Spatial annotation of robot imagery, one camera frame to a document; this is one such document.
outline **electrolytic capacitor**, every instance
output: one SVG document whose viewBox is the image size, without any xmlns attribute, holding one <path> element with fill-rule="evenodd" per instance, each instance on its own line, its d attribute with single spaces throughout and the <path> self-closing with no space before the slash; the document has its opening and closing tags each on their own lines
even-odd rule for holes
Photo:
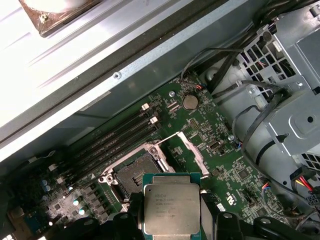
<svg viewBox="0 0 320 240">
<path fill-rule="evenodd" d="M 81 201 L 83 200 L 83 198 L 82 198 L 82 196 L 79 196 L 77 199 L 75 199 L 74 201 L 73 201 L 73 205 L 74 206 L 78 206 L 80 203 L 81 203 Z"/>
<path fill-rule="evenodd" d="M 85 213 L 86 213 L 86 211 L 87 211 L 88 209 L 87 209 L 87 207 L 83 207 L 83 208 L 81 208 L 80 210 L 79 210 L 79 214 L 80 215 L 85 215 Z"/>
</svg>

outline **yellow wire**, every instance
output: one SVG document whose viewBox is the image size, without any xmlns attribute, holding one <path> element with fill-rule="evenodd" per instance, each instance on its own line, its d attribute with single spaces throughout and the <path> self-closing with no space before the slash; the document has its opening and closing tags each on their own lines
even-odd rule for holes
<svg viewBox="0 0 320 240">
<path fill-rule="evenodd" d="M 297 184 L 300 184 L 300 185 L 302 185 L 302 186 L 304 186 L 304 187 L 305 187 L 305 185 L 304 185 L 301 181 L 299 181 L 299 180 L 295 180 L 295 182 L 296 182 Z"/>
</svg>

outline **motherboard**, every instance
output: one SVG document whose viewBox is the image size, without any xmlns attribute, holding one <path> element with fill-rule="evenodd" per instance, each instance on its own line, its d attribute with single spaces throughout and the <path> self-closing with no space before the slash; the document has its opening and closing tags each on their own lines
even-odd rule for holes
<svg viewBox="0 0 320 240">
<path fill-rule="evenodd" d="M 220 211 L 248 223 L 261 216 L 280 219 L 265 208 L 259 173 L 244 161 L 211 94 L 195 73 L 185 81 L 171 80 L 17 178 L 12 188 L 32 234 L 83 217 L 105 222 L 127 210 L 149 173 L 201 173 L 201 191 L 213 194 Z M 267 194 L 281 213 L 280 202 Z"/>
</svg>

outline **screw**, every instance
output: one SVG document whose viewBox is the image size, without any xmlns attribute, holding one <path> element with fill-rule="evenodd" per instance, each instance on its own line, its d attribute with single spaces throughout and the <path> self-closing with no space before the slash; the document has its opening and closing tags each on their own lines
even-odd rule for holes
<svg viewBox="0 0 320 240">
<path fill-rule="evenodd" d="M 228 140 L 229 140 L 229 141 L 233 141 L 233 140 L 235 140 L 235 136 L 233 136 L 233 135 L 229 135 L 229 136 L 228 136 Z"/>
<path fill-rule="evenodd" d="M 116 72 L 113 74 L 113 77 L 114 77 L 115 79 L 120 79 L 120 78 L 121 78 L 121 73 L 118 72 L 118 71 L 116 71 Z"/>
<path fill-rule="evenodd" d="M 263 224 L 270 224 L 270 223 L 271 223 L 271 221 L 270 221 L 269 219 L 266 219 L 266 218 L 262 218 L 262 219 L 261 219 L 261 222 L 262 222 Z"/>
<path fill-rule="evenodd" d="M 150 153 L 155 154 L 157 152 L 157 150 L 153 147 L 150 149 Z"/>
<path fill-rule="evenodd" d="M 250 88 L 249 93 L 253 94 L 256 90 L 254 88 Z"/>
<path fill-rule="evenodd" d="M 232 215 L 230 213 L 225 213 L 223 214 L 223 216 L 226 218 L 226 219 L 232 219 Z"/>
<path fill-rule="evenodd" d="M 48 15 L 47 14 L 42 14 L 41 16 L 39 16 L 39 20 L 40 20 L 40 22 L 42 24 L 45 23 L 45 21 L 48 20 Z"/>
<path fill-rule="evenodd" d="M 173 98 L 175 95 L 176 95 L 176 93 L 175 93 L 174 91 L 170 91 L 170 92 L 169 92 L 169 96 L 170 96 L 171 98 Z"/>
</svg>

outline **red wire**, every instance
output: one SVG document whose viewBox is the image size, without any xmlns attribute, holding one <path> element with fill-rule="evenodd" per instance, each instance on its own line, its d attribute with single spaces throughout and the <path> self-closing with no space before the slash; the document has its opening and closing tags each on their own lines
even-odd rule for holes
<svg viewBox="0 0 320 240">
<path fill-rule="evenodd" d="M 268 186 L 269 186 L 269 183 L 266 183 L 265 185 L 262 186 L 262 189 L 265 189 Z"/>
<path fill-rule="evenodd" d="M 301 176 L 299 179 L 310 191 L 313 190 L 312 186 L 306 181 L 306 179 L 303 176 Z"/>
</svg>

